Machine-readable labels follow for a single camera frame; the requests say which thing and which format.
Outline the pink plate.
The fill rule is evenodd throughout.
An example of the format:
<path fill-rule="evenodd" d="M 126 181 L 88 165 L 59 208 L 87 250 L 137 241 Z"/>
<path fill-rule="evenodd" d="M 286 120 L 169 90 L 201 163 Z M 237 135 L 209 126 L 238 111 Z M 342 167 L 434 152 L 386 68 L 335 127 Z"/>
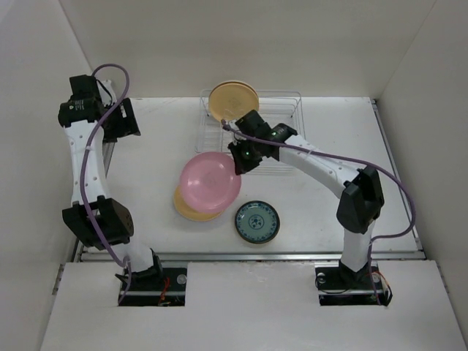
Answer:
<path fill-rule="evenodd" d="M 203 152 L 192 157 L 179 178 L 181 196 L 192 209 L 206 214 L 226 210 L 241 190 L 241 177 L 235 173 L 231 156 Z"/>

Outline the green blue floral plate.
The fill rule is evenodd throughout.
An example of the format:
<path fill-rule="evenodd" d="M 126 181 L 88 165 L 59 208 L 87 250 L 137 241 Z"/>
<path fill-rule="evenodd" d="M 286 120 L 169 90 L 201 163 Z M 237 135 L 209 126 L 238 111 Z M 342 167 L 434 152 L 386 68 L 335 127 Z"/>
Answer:
<path fill-rule="evenodd" d="M 251 244 L 266 244 L 277 236 L 280 217 L 267 202 L 253 200 L 244 203 L 235 213 L 235 230 Z"/>

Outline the beige plate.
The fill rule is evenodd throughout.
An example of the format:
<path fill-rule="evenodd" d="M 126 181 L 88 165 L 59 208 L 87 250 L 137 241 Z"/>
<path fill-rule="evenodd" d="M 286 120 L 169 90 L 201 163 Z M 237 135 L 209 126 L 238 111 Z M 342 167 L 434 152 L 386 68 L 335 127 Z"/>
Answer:
<path fill-rule="evenodd" d="M 219 83 L 216 87 L 218 86 L 223 86 L 223 85 L 226 85 L 226 84 L 240 84 L 242 86 L 246 86 L 247 88 L 250 88 L 251 90 L 255 90 L 251 85 L 249 85 L 248 83 L 242 81 L 242 80 L 225 80 L 225 81 L 222 81 L 221 83 Z"/>
<path fill-rule="evenodd" d="M 202 213 L 190 208 L 184 201 L 180 186 L 175 188 L 173 194 L 173 205 L 175 210 L 185 219 L 191 220 L 193 222 L 209 222 L 219 216 L 221 216 L 224 211 L 217 212 L 215 214 Z"/>

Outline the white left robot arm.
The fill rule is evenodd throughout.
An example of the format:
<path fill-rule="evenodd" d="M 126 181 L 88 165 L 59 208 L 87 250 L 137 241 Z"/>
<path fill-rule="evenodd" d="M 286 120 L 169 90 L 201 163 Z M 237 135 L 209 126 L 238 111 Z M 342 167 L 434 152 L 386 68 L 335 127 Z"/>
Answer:
<path fill-rule="evenodd" d="M 116 99 L 92 75 L 69 79 L 72 95 L 60 105 L 58 122 L 69 142 L 73 191 L 62 211 L 65 225 L 87 248 L 113 252 L 124 274 L 147 290 L 163 283 L 163 268 L 153 249 L 134 238 L 129 210 L 114 200 L 107 185 L 104 146 L 140 135 L 130 99 Z"/>

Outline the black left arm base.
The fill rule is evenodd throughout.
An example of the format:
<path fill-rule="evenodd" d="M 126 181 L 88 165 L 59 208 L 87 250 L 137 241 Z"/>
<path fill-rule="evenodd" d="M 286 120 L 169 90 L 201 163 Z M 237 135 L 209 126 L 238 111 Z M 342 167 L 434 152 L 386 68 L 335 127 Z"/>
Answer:
<path fill-rule="evenodd" d="M 186 302 L 187 265 L 156 265 L 147 272 L 116 274 L 119 306 L 179 307 Z"/>

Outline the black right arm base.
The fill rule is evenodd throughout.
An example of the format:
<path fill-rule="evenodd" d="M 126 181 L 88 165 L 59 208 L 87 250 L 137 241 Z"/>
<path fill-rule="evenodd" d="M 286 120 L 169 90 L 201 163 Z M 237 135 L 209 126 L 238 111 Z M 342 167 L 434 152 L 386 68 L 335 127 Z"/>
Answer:
<path fill-rule="evenodd" d="M 353 272 L 341 263 L 315 268 L 315 287 L 321 306 L 388 306 L 393 291 L 378 264 Z"/>

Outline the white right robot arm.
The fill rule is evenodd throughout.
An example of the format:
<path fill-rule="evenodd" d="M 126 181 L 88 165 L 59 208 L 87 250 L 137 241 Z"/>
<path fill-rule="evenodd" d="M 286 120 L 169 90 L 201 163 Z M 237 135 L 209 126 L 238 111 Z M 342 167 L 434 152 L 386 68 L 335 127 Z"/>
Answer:
<path fill-rule="evenodd" d="M 376 168 L 354 168 L 337 162 L 289 125 L 271 127 L 256 110 L 234 123 L 223 121 L 222 127 L 237 137 L 228 146 L 237 174 L 246 174 L 264 158 L 273 158 L 311 176 L 338 198 L 336 218 L 344 229 L 339 280 L 348 288 L 362 283 L 370 267 L 371 234 L 385 203 Z"/>

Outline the orange plate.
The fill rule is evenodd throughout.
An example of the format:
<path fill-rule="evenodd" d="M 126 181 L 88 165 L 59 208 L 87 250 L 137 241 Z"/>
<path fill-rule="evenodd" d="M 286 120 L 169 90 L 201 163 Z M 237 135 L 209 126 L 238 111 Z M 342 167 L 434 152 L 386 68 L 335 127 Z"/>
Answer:
<path fill-rule="evenodd" d="M 217 120 L 232 121 L 260 109 L 257 92 L 240 84 L 214 87 L 208 96 L 208 111 Z"/>

